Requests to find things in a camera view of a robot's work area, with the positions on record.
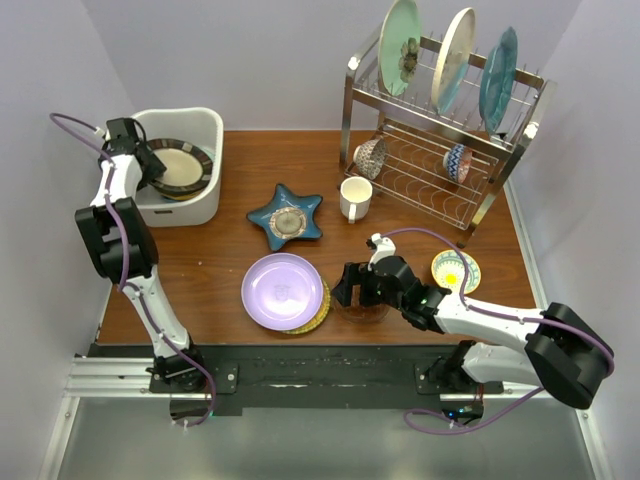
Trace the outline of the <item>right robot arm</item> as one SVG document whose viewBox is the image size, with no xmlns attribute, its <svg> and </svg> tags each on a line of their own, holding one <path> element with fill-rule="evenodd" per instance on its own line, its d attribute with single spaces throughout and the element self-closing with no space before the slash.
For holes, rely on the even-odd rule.
<svg viewBox="0 0 640 480">
<path fill-rule="evenodd" d="M 342 307 L 389 306 L 421 331 L 473 337 L 445 369 L 448 386 L 459 393 L 478 383 L 514 382 L 587 409 L 614 368 L 611 347 L 570 307 L 553 302 L 538 311 L 461 300 L 422 282 L 400 256 L 346 263 L 331 295 Z"/>
</svg>

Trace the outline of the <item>black striped plate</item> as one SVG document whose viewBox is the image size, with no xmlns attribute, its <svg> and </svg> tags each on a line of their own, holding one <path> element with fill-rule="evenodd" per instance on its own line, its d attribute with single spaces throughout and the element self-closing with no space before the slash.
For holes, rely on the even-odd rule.
<svg viewBox="0 0 640 480">
<path fill-rule="evenodd" d="M 166 166 L 164 175 L 151 183 L 160 194 L 199 194 L 208 186 L 214 167 L 211 151 L 170 138 L 152 139 L 148 144 Z"/>
</svg>

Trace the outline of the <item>blue star-shaped dish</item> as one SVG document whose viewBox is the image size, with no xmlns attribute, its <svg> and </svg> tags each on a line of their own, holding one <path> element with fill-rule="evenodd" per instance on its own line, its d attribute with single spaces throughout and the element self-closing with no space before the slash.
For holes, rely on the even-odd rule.
<svg viewBox="0 0 640 480">
<path fill-rule="evenodd" d="M 277 252 L 291 240 L 318 240 L 323 236 L 314 219 L 322 202 L 321 195 L 296 195 L 278 183 L 271 200 L 248 212 L 246 218 L 264 230 L 270 250 Z"/>
</svg>

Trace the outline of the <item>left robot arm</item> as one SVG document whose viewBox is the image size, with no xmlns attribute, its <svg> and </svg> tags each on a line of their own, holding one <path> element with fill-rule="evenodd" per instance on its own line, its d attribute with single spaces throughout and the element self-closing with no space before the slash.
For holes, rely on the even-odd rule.
<svg viewBox="0 0 640 480">
<path fill-rule="evenodd" d="M 98 275 L 129 299 L 153 347 L 148 372 L 185 392 L 208 386 L 203 357 L 177 319 L 160 283 L 159 253 L 135 202 L 140 187 L 165 170 L 152 152 L 142 125 L 133 118 L 107 122 L 99 166 L 101 180 L 88 207 L 75 222 Z"/>
</svg>

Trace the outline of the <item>yellow polka dot plate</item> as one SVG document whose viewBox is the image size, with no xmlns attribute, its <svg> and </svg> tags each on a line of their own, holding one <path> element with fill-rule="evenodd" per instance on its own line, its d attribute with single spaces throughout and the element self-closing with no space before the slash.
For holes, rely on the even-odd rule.
<svg viewBox="0 0 640 480">
<path fill-rule="evenodd" d="M 196 198 L 197 196 L 199 196 L 199 194 L 195 193 L 191 195 L 178 196 L 178 195 L 169 195 L 169 194 L 161 193 L 160 196 L 161 198 L 165 199 L 168 202 L 184 202 L 184 201 L 188 201 Z"/>
</svg>

